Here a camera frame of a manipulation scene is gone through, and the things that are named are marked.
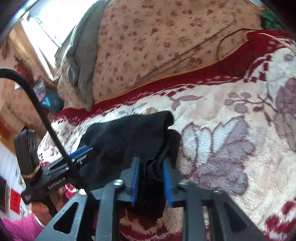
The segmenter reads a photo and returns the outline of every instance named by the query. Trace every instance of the person's hand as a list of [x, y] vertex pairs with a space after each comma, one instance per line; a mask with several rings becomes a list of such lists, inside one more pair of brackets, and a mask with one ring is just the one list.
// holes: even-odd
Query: person's hand
[[[60, 188], [56, 193], [51, 194], [51, 199], [57, 211], [59, 211], [68, 201], [68, 198], [62, 188]], [[47, 225], [52, 219], [49, 214], [48, 207], [41, 202], [32, 202], [31, 210], [44, 225]]]

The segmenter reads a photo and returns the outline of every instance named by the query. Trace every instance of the floral blanket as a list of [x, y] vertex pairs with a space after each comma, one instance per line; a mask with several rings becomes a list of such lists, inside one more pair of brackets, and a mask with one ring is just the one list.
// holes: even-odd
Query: floral blanket
[[[52, 126], [71, 153], [93, 123], [170, 110], [184, 177], [223, 189], [268, 239], [285, 240], [296, 223], [296, 51], [284, 35], [249, 32], [219, 62], [155, 80], [91, 112], [65, 109]], [[38, 156], [42, 165], [60, 157], [48, 134]], [[69, 197], [76, 192], [65, 189]], [[129, 240], [181, 240], [182, 217], [182, 208], [167, 207], [150, 222], [122, 209], [120, 232]]]

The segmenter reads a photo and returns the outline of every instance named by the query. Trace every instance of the green cloth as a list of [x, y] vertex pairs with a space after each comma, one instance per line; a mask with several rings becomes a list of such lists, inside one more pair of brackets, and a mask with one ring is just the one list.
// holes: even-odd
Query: green cloth
[[264, 29], [286, 29], [283, 22], [271, 11], [265, 11], [261, 14], [261, 26]]

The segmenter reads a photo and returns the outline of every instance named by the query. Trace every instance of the gray cloth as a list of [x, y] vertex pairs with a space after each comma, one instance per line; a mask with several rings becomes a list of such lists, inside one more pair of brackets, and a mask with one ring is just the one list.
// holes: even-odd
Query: gray cloth
[[99, 0], [84, 14], [73, 29], [69, 47], [62, 63], [68, 62], [67, 75], [70, 84], [78, 89], [77, 96], [90, 111], [93, 105], [92, 72], [96, 63], [98, 31], [104, 9], [110, 0]]

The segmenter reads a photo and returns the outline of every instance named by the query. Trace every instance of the white sleeve cuff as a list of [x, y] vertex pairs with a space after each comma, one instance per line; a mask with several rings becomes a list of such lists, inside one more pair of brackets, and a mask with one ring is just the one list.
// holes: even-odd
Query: white sleeve cuff
[[37, 221], [37, 223], [42, 227], [42, 228], [44, 228], [45, 227], [45, 225], [36, 217], [36, 215], [34, 214], [34, 216], [35, 216], [35, 219], [36, 219], [36, 221]]

